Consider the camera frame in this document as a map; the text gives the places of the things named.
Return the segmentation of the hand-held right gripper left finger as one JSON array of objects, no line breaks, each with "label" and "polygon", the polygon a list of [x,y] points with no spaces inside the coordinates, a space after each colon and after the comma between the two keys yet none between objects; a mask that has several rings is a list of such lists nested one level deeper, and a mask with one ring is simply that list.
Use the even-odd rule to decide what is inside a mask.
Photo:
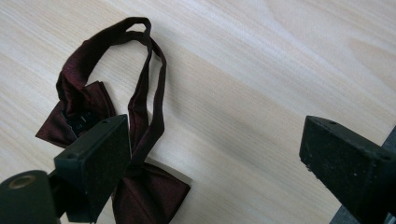
[{"label": "hand-held right gripper left finger", "polygon": [[57,175],[72,190],[72,222],[95,222],[130,160],[128,118],[105,119],[54,158]]}]

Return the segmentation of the dark red bow tie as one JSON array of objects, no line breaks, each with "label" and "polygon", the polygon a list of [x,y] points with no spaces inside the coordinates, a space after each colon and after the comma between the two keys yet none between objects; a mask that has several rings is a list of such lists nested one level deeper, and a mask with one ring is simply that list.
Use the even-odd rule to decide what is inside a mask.
[{"label": "dark red bow tie", "polygon": [[116,115],[100,81],[89,76],[114,45],[136,40],[148,49],[134,95],[128,104],[132,155],[125,176],[112,196],[117,224],[169,224],[190,186],[146,158],[164,131],[163,96],[166,59],[150,37],[149,19],[130,17],[84,41],[66,61],[56,84],[59,102],[36,136],[68,147],[103,119]]}]

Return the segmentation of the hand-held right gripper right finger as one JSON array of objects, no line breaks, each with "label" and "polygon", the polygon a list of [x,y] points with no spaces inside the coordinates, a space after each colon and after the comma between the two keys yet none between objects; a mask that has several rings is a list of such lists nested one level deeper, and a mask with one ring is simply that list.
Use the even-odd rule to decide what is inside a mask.
[{"label": "hand-held right gripper right finger", "polygon": [[396,127],[379,146],[335,121],[308,116],[299,156],[341,203],[330,224],[396,224]]}]

